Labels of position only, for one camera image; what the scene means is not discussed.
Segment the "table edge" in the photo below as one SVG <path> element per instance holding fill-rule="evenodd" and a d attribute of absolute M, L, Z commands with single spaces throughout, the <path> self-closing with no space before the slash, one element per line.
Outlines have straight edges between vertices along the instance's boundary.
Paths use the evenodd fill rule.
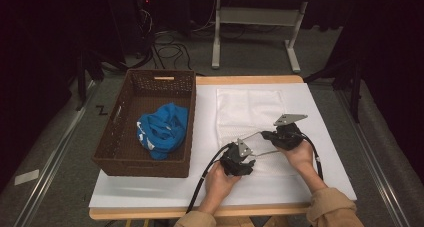
<path fill-rule="evenodd" d="M 223 206 L 215 217 L 230 216 L 270 216 L 305 214 L 310 203 L 270 204 L 252 206 Z M 122 219 L 176 219 L 186 213 L 186 207 L 170 208 L 90 208 L 89 215 L 94 220 Z"/>
<path fill-rule="evenodd" d="M 236 84 L 288 84 L 304 83 L 298 75 L 263 76 L 197 76 L 198 85 L 236 85 Z"/>

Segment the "white cloth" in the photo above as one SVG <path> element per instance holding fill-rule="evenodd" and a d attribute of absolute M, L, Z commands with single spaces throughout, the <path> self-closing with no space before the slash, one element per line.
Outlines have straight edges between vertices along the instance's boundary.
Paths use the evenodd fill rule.
<path fill-rule="evenodd" d="M 284 114 L 283 92 L 280 90 L 217 89 L 218 143 L 222 147 L 237 138 L 260 155 L 276 148 L 259 133 L 274 131 L 274 122 Z M 254 159 L 249 156 L 246 161 Z M 258 156 L 251 175 L 296 175 L 283 154 Z"/>

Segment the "sleeve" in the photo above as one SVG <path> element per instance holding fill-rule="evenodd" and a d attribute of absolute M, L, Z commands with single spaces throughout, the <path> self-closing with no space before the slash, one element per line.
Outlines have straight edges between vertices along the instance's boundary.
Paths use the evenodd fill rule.
<path fill-rule="evenodd" d="M 313 226 L 363 227 L 356 216 L 355 203 L 335 188 L 316 191 L 312 195 L 311 207 L 306 217 Z"/>
<path fill-rule="evenodd" d="M 191 211 L 181 217 L 174 227 L 215 227 L 215 218 L 210 215 L 199 211 Z"/>

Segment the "brown wicker basket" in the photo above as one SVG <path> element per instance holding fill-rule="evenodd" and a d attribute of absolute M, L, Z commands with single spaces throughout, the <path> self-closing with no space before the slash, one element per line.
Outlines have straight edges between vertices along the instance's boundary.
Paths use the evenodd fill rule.
<path fill-rule="evenodd" d="M 154 160 L 136 137 L 136 122 L 170 102 L 188 108 L 186 136 L 165 160 Z M 128 70 L 92 160 L 110 176 L 188 177 L 195 104 L 193 71 Z"/>

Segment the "white table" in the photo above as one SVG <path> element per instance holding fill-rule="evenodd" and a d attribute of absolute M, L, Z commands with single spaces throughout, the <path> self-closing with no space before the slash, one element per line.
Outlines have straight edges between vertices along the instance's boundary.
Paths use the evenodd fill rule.
<path fill-rule="evenodd" d="M 93 219 L 170 219 L 184 215 L 204 168 L 218 150 L 215 129 L 218 88 L 283 91 L 287 113 L 308 115 L 297 125 L 314 142 L 327 185 L 356 200 L 309 88 L 300 77 L 198 77 L 189 177 L 109 177 L 100 171 L 89 206 Z M 200 204 L 204 194 L 202 188 L 195 206 Z M 305 213 L 309 200 L 310 192 L 298 175 L 278 178 L 245 176 L 223 202 L 216 216 Z"/>

